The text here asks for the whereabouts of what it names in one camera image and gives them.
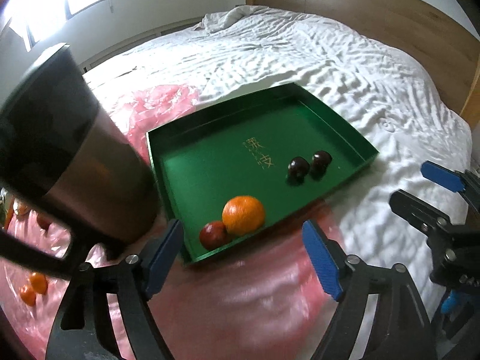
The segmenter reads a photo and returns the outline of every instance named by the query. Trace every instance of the red apple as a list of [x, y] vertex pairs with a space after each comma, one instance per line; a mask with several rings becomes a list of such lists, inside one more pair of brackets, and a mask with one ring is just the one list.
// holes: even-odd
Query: red apple
[[232, 238], [222, 221], [207, 223], [200, 231], [200, 243], [208, 251], [213, 251], [220, 246], [231, 242]]

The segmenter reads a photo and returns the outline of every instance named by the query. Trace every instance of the green tray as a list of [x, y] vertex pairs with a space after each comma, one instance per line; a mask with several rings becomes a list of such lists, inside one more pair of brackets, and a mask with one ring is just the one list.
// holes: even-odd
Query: green tray
[[[237, 97], [194, 112], [147, 133], [152, 169], [170, 218], [184, 225], [183, 259], [195, 263], [272, 226], [325, 195], [373, 161], [376, 149], [341, 116], [296, 84]], [[310, 161], [326, 150], [333, 161], [318, 181], [286, 182], [296, 156]], [[202, 227], [222, 219], [237, 195], [259, 199], [265, 225], [208, 252]]]

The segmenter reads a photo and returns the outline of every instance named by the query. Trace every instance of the screw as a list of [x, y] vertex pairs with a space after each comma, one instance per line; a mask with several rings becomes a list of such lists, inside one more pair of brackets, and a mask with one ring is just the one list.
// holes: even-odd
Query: screw
[[352, 264], [353, 266], [356, 266], [359, 262], [360, 262], [360, 257], [359, 256], [356, 256], [354, 254], [349, 254], [347, 257], [346, 257], [346, 261], [349, 263], [349, 264]]
[[455, 252], [451, 249], [447, 249], [445, 251], [445, 258], [448, 260], [448, 261], [455, 261], [457, 259], [457, 255], [455, 254]]
[[135, 264], [138, 261], [138, 256], [136, 254], [131, 254], [125, 259], [127, 264]]
[[404, 274], [407, 271], [407, 268], [403, 264], [400, 264], [400, 263], [395, 264], [394, 268], [397, 272], [399, 272], [401, 274]]
[[78, 266], [78, 269], [81, 271], [81, 272], [85, 272], [85, 271], [88, 271], [88, 268], [90, 268], [91, 265], [87, 262], [83, 262], [81, 263], [79, 266]]

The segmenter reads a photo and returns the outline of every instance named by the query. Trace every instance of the chinese character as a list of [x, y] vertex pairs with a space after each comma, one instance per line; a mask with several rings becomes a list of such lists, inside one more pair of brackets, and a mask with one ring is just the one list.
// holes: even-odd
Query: chinese character
[[269, 168], [270, 166], [274, 165], [269, 155], [264, 155], [262, 158], [260, 158], [260, 161], [262, 161], [265, 165], [268, 165]]
[[250, 145], [250, 147], [252, 149], [258, 149], [260, 147], [263, 147], [258, 141], [256, 138], [250, 138], [250, 139], [247, 139], [247, 143]]

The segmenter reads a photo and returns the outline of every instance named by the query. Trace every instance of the wooden bed frame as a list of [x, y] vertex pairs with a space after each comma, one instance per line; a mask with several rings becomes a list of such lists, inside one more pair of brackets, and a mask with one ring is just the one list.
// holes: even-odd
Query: wooden bed frame
[[421, 0], [246, 0], [346, 24], [403, 50], [430, 74], [442, 101], [473, 129], [480, 120], [480, 42]]

